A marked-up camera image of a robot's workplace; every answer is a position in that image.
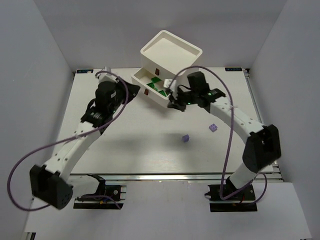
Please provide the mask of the green long lego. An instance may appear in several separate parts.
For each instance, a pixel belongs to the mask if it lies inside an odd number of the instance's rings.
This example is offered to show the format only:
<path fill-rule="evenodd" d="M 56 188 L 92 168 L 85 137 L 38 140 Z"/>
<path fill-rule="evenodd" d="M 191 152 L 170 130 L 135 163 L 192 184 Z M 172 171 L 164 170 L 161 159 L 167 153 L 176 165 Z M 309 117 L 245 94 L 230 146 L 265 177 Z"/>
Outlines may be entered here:
<path fill-rule="evenodd" d="M 160 91 L 158 91 L 158 93 L 164 97 L 167 97 L 167 93 L 164 90 L 160 90 Z"/>
<path fill-rule="evenodd" d="M 158 78 L 158 77 L 153 77 L 153 78 L 151 78 L 151 82 L 153 83 L 153 84 L 155 84 L 155 83 L 158 83 L 158 82 L 161 82 L 162 80 L 160 79 L 160 78 Z"/>

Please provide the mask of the dark green lego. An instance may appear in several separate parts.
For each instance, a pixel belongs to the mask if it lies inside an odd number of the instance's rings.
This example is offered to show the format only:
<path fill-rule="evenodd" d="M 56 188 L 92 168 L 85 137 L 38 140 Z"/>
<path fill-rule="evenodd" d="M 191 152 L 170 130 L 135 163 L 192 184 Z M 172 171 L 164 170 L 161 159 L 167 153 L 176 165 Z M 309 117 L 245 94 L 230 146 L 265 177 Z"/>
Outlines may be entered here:
<path fill-rule="evenodd" d="M 155 90 L 155 91 L 158 90 L 152 82 L 148 83 L 147 86 L 150 87 L 150 88 L 152 88 L 152 89 Z"/>

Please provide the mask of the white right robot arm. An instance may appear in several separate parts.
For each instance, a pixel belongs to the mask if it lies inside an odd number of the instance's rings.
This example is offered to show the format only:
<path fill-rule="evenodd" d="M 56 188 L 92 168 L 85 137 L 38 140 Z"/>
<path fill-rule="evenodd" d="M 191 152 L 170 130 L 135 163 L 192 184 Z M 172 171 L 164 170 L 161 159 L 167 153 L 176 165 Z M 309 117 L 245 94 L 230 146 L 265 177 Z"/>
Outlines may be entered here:
<path fill-rule="evenodd" d="M 228 151 L 231 150 L 233 134 L 245 144 L 240 166 L 229 177 L 221 178 L 219 197 L 227 200 L 240 193 L 261 170 L 281 157 L 279 130 L 273 124 L 264 125 L 246 115 L 234 106 L 232 97 L 227 97 L 218 88 L 210 89 L 201 71 L 189 74 L 187 79 L 186 91 L 177 85 L 176 80 L 165 79 L 168 108 L 184 112 L 188 105 L 197 105 L 230 127 Z"/>

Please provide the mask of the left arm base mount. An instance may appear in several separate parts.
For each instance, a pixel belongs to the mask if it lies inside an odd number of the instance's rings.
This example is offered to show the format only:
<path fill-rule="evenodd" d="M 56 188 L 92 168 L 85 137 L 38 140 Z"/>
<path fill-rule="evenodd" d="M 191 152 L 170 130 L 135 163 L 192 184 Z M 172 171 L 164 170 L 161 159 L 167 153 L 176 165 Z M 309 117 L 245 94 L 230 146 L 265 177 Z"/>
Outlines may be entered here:
<path fill-rule="evenodd" d="M 123 182 L 107 182 L 97 193 L 77 197 L 73 208 L 78 210 L 121 210 L 126 200 L 127 186 Z"/>

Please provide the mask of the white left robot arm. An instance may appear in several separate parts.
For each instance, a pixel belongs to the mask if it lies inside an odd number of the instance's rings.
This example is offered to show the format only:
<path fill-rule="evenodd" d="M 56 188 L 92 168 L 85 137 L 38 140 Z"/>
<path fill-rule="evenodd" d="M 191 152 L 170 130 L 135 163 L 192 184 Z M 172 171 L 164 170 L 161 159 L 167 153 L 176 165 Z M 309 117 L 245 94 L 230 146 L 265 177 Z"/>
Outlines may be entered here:
<path fill-rule="evenodd" d="M 62 148 L 42 166 L 34 165 L 30 172 L 34 197 L 58 210 L 72 198 L 92 200 L 105 197 L 106 181 L 96 174 L 71 177 L 70 174 L 87 149 L 104 133 L 115 119 L 116 110 L 138 94 L 140 86 L 126 81 L 104 81 L 98 84 L 95 97 L 88 103 L 84 115 Z"/>

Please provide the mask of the lilac small lego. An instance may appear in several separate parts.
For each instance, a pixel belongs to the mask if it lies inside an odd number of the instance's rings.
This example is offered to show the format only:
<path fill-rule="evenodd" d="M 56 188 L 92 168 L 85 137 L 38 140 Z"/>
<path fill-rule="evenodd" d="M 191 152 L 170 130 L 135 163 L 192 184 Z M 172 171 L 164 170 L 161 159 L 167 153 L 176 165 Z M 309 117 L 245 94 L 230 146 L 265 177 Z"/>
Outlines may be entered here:
<path fill-rule="evenodd" d="M 186 143 L 186 142 L 188 142 L 188 141 L 190 140 L 190 136 L 189 136 L 188 134 L 186 134 L 186 135 L 182 136 L 181 140 L 182 140 L 184 143 Z"/>

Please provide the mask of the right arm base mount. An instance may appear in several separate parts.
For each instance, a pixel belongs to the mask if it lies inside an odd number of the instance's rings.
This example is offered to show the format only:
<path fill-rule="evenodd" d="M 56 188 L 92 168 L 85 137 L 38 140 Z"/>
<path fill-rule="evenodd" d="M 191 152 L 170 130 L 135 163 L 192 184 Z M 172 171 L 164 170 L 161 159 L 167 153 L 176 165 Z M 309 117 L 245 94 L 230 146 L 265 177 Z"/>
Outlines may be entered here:
<path fill-rule="evenodd" d="M 204 196 L 209 200 L 209 207 L 212 213 L 242 213 L 257 212 L 255 191 L 252 185 L 242 190 L 240 193 L 222 200 L 220 198 L 220 185 L 208 185 L 208 192 Z"/>

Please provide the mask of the lilac square lego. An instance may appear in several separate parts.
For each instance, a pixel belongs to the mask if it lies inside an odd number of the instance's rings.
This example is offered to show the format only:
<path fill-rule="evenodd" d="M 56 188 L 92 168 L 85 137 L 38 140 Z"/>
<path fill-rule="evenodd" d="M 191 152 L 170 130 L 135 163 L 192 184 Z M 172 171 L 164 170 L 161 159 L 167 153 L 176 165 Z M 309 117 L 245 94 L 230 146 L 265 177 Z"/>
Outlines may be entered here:
<path fill-rule="evenodd" d="M 208 127 L 208 129 L 212 132 L 215 132 L 218 130 L 218 127 L 213 123 Z"/>

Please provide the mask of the white drawer cabinet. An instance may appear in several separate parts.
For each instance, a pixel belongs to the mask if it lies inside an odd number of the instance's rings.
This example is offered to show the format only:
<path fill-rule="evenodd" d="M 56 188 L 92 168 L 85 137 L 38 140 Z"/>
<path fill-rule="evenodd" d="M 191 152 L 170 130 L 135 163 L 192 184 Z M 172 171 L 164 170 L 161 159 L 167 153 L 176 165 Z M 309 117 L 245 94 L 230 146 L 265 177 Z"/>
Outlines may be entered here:
<path fill-rule="evenodd" d="M 142 68 L 163 68 L 180 83 L 186 83 L 191 72 L 189 69 L 179 73 L 180 70 L 196 65 L 202 53 L 201 48 L 166 30 L 161 30 L 140 50 Z"/>

